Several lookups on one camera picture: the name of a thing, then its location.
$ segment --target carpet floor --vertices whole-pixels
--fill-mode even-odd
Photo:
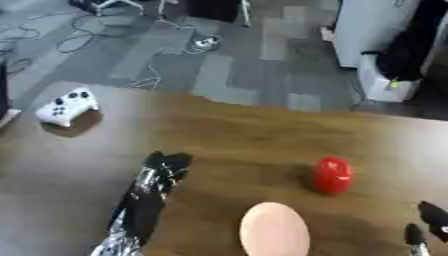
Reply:
[[[161,91],[306,111],[349,109],[357,100],[353,72],[338,68],[331,45],[319,35],[320,26],[333,22],[338,0],[253,0],[250,28],[242,27],[241,19],[227,24],[186,17],[182,4],[168,5],[170,21],[195,29],[155,23],[154,1],[145,2],[143,17],[117,6],[103,17],[72,13],[40,18],[76,9],[55,0],[2,4],[4,28],[22,24],[38,31],[11,29],[0,35],[2,48],[11,47],[8,38],[31,37],[14,44],[9,59],[10,72],[24,68],[9,82],[19,108],[60,80],[118,87],[146,80],[141,88],[150,90],[160,78],[156,89]],[[191,54],[192,41],[208,35],[221,38],[217,49]]]

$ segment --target black cable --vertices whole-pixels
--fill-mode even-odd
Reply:
[[[110,14],[110,15],[104,15],[104,16],[101,16],[101,17],[104,18],[104,17],[119,16],[119,15],[121,15],[121,14],[123,14],[123,13],[124,13],[124,12],[116,13],[116,14]],[[85,48],[85,47],[86,47],[87,45],[89,45],[90,43],[92,43],[96,38],[124,38],[124,37],[133,36],[133,35],[136,34],[136,33],[132,33],[132,32],[131,32],[131,33],[129,33],[129,32],[126,32],[126,33],[119,33],[119,34],[113,34],[113,33],[96,33],[96,32],[92,32],[92,31],[90,31],[90,30],[81,28],[80,23],[81,23],[82,21],[84,21],[84,19],[86,19],[86,18],[90,18],[90,17],[95,17],[95,16],[92,16],[91,14],[81,15],[81,16],[75,17],[75,18],[72,20],[72,22],[71,22],[71,27],[72,27],[72,29],[75,30],[75,31],[78,31],[78,32],[82,32],[83,34],[79,34],[79,35],[71,36],[71,37],[69,37],[69,38],[63,40],[62,42],[60,42],[60,43],[57,45],[57,50],[58,50],[60,53],[73,53],[73,52],[79,51],[79,50]],[[107,24],[104,24],[101,20],[97,20],[97,22],[98,22],[100,25],[104,26],[105,28],[123,29],[123,30],[129,30],[129,29],[132,28],[132,25],[107,25]],[[73,40],[80,39],[80,38],[87,38],[87,39],[86,39],[85,42],[83,42],[82,44],[80,44],[78,47],[75,47],[75,48],[72,48],[72,49],[63,49],[63,45],[64,45],[64,44],[66,44],[66,43],[68,43],[68,42],[70,42],[70,41],[73,41]]]
[[[4,36],[7,33],[10,33],[11,31],[23,31],[23,34],[20,36]],[[4,59],[8,62],[8,75],[15,75],[17,73],[20,73],[21,71],[25,70],[27,67],[31,66],[33,61],[29,58],[22,58],[22,59],[16,59],[12,60],[16,57],[18,44],[23,40],[30,40],[30,39],[37,39],[41,36],[41,33],[36,29],[31,29],[25,27],[25,25],[20,25],[17,27],[9,27],[4,28],[0,31],[0,45],[3,45],[4,47],[0,48],[0,58]]]

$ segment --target wooden table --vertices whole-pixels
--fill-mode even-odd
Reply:
[[[50,86],[0,133],[0,251],[87,255],[140,163],[154,150],[195,156],[145,248],[157,256],[242,256],[241,217],[263,201],[309,225],[311,256],[407,255],[403,228],[428,200],[448,209],[448,123],[361,113],[300,113],[186,94],[91,86],[102,114],[64,130],[33,111],[76,87]],[[338,197],[310,187],[324,156],[355,169]],[[434,255],[448,246],[428,235]]]

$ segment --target gray carpet tile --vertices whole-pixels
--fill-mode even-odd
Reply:
[[[333,21],[337,0],[252,0],[251,28],[241,26],[241,17],[235,24],[227,24],[186,17],[182,4],[168,5],[170,20],[194,25],[197,31],[167,24],[153,26],[155,1],[145,3],[145,17],[136,17],[133,8],[119,7],[126,11],[123,15],[128,22],[91,17],[82,26],[114,34],[121,31],[106,29],[98,20],[107,24],[131,23],[131,36],[96,38],[81,50],[68,54],[59,53],[57,45],[80,33],[70,27],[71,17],[38,22],[23,17],[29,17],[33,8],[33,15],[74,9],[56,0],[23,1],[49,7],[43,12],[32,7],[36,4],[30,4],[29,8],[20,7],[24,8],[22,11],[16,8],[0,16],[0,22],[22,17],[22,23],[43,35],[35,42],[19,44],[17,57],[29,56],[34,61],[31,67],[11,78],[14,105],[19,107],[25,107],[46,86],[59,80],[129,86],[131,81],[154,77],[148,65],[162,78],[159,90],[190,92],[220,102],[319,111],[348,108],[354,101],[347,84],[347,77],[353,74],[337,68],[331,46],[319,39],[318,28]],[[223,40],[218,49],[198,55],[184,53],[192,40],[212,34]],[[68,42],[63,48],[74,48],[82,40],[85,39]],[[158,54],[162,48],[169,50]]]
[[[43,6],[54,6],[52,0],[2,0],[0,8],[6,12],[19,12],[26,9],[38,9]]]

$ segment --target white game controller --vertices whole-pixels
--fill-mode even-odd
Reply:
[[[71,121],[82,113],[98,109],[92,92],[87,87],[81,87],[38,109],[36,116],[44,123],[70,127]]]

